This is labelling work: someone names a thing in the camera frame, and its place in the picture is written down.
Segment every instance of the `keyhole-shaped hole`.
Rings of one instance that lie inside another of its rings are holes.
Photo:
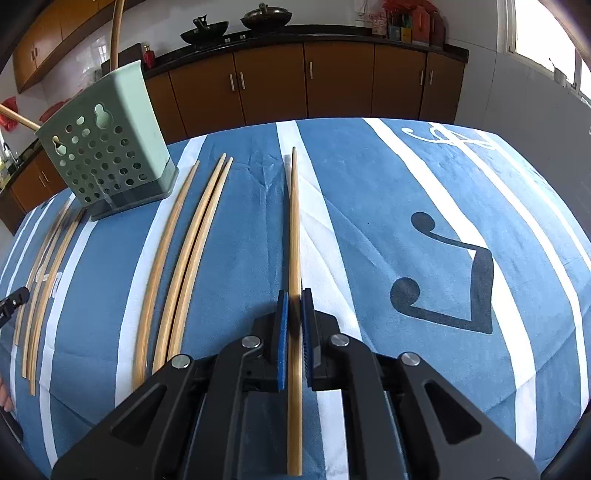
[[[63,157],[64,155],[66,155],[66,146],[60,143],[60,140],[57,138],[56,135],[51,139],[51,141],[53,142],[53,146],[55,147],[56,152],[59,156]]]
[[[101,130],[104,130],[111,124],[110,113],[105,111],[105,109],[100,103],[97,103],[97,105],[95,105],[95,116],[96,126],[99,127]]]

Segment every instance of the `blue tablecloth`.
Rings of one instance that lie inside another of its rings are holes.
[[[224,152],[235,161],[204,249],[183,352],[217,353],[274,309],[287,286],[286,171],[293,146],[302,280],[316,309],[335,315],[345,333],[379,353],[419,353],[540,470],[552,460],[589,399],[584,337],[591,338],[591,323],[584,320],[591,245],[573,215],[496,135],[425,122],[315,119],[171,145],[180,175],[168,199],[98,222],[84,218],[46,311],[36,397],[20,376],[22,337],[14,347],[14,321],[0,332],[0,372],[10,381],[24,448],[43,472],[131,392],[150,267],[197,159],[155,318]],[[26,283],[71,195],[64,191],[27,216],[2,268],[0,297]],[[157,328],[155,321],[151,352]],[[282,477],[284,419],[280,400],[252,395],[246,478]],[[304,388],[305,478],[348,478],[344,434],[339,393]]]

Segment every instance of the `wooden cabinet door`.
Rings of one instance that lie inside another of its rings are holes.
[[[464,64],[439,53],[427,55],[427,74],[420,119],[452,124],[460,101]]]
[[[57,172],[57,169],[47,156],[45,150],[41,150],[33,163],[39,169],[41,173],[41,180],[46,185],[51,195],[60,193],[62,190],[67,188],[66,182],[63,180],[61,175]]]
[[[146,80],[146,88],[164,141],[171,144],[185,140],[187,132],[178,111],[168,72]]]
[[[41,63],[61,43],[60,17],[55,2],[41,12],[31,26],[33,37],[33,49],[35,51],[35,63]]]
[[[12,193],[12,189],[2,192],[0,195],[0,220],[13,235],[17,234],[18,227],[25,218],[25,211]]]
[[[247,125],[307,117],[302,44],[237,51],[234,62]]]
[[[10,187],[25,212],[30,212],[53,196],[42,178],[41,172],[33,161],[25,167]]]
[[[231,53],[185,65],[169,73],[189,138],[244,126]]]
[[[99,2],[99,10],[103,10],[104,7],[114,3],[115,0],[98,0],[98,2]]]
[[[375,46],[372,116],[418,120],[426,61],[422,51]]]
[[[18,43],[12,56],[14,67],[14,79],[17,83],[17,89],[21,91],[25,82],[35,73],[37,64],[35,63],[35,52],[33,50],[33,41],[31,31],[28,30],[21,41]]]
[[[57,0],[57,3],[64,39],[99,11],[98,0]]]
[[[369,116],[374,81],[374,44],[304,44],[308,115]]]

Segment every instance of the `green plastic utensil holder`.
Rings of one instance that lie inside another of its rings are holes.
[[[37,137],[92,220],[168,197],[178,176],[139,61],[80,92]]]

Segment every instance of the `human hand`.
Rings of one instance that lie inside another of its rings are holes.
[[[0,407],[4,408],[5,411],[11,411],[14,408],[9,393],[8,387],[0,377]]]

